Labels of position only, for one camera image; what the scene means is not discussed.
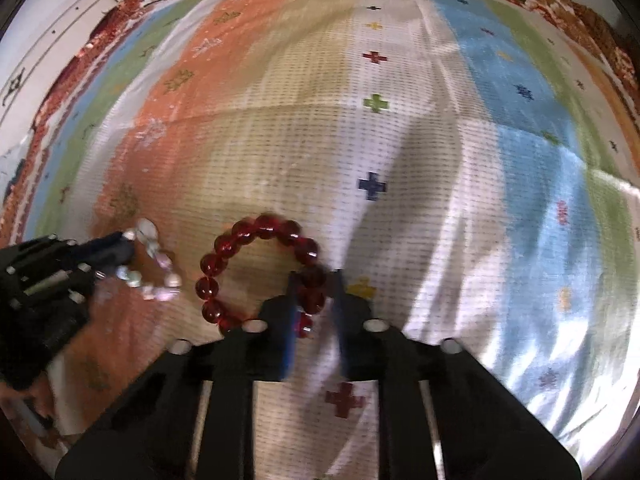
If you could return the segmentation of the person's left hand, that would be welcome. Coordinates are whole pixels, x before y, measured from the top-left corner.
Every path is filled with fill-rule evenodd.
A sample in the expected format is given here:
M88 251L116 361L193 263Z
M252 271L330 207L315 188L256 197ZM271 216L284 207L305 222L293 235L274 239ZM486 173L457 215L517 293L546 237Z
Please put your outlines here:
M37 437L47 439L60 435L55 426L55 395L51 386L49 363L34 382L23 390L10 386L1 378L1 411L10 422L26 422Z

